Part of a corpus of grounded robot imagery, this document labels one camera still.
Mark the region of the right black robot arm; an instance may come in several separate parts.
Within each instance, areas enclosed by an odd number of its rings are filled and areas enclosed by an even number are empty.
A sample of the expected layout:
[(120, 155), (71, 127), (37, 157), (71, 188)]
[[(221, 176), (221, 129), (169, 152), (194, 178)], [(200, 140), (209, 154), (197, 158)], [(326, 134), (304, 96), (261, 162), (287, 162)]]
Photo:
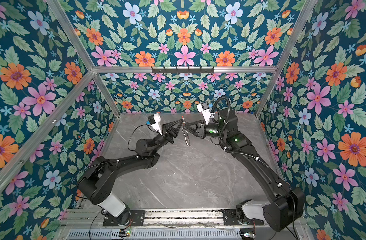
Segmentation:
[(217, 109), (208, 103), (197, 104), (203, 120), (189, 123), (185, 129), (196, 136), (218, 140), (218, 146), (237, 159), (257, 181), (267, 201), (245, 200), (236, 206), (236, 218), (241, 224), (252, 220), (267, 223), (275, 232), (280, 232), (303, 215), (306, 196), (300, 188), (292, 188), (258, 154), (252, 141), (238, 128), (238, 117), (231, 108), (230, 100), (224, 100), (227, 107)]

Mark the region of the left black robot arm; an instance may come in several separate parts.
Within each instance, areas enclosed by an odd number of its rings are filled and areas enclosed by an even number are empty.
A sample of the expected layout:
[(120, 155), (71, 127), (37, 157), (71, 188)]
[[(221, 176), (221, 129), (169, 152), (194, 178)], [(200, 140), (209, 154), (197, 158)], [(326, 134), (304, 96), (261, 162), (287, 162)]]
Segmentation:
[(162, 125), (162, 133), (153, 139), (140, 139), (132, 156), (119, 159), (98, 157), (78, 180), (77, 189), (93, 204), (102, 208), (107, 218), (124, 225), (130, 220), (130, 208), (113, 192), (118, 177), (131, 172), (152, 168), (158, 162), (158, 151), (173, 144), (184, 120)]

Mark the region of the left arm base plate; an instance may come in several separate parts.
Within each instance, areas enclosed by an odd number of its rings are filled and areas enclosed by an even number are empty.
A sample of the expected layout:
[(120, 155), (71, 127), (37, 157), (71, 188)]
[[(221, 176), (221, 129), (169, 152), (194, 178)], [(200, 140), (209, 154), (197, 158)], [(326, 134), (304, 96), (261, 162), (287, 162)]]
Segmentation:
[(104, 227), (139, 227), (145, 220), (146, 211), (125, 209), (118, 217), (114, 217), (107, 211), (103, 211), (105, 219)]

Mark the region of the metal key organizer red handle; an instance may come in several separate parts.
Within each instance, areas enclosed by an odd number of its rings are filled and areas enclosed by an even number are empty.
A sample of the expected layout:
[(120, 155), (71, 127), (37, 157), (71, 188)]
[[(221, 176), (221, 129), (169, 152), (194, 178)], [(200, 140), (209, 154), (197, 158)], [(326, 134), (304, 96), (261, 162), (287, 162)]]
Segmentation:
[(186, 129), (186, 120), (184, 118), (182, 118), (182, 133), (184, 136), (184, 140), (186, 143), (186, 146), (190, 147), (191, 146), (191, 142), (190, 142), (190, 138), (189, 138), (189, 133)]

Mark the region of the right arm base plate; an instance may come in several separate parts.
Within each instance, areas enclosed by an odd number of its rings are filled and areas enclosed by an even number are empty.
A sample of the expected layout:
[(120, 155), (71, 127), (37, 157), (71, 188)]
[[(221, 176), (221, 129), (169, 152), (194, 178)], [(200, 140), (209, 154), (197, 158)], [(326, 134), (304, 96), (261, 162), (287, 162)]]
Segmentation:
[(223, 214), (224, 225), (226, 226), (263, 226), (264, 221), (259, 219), (247, 218), (241, 210), (237, 209), (221, 209)]

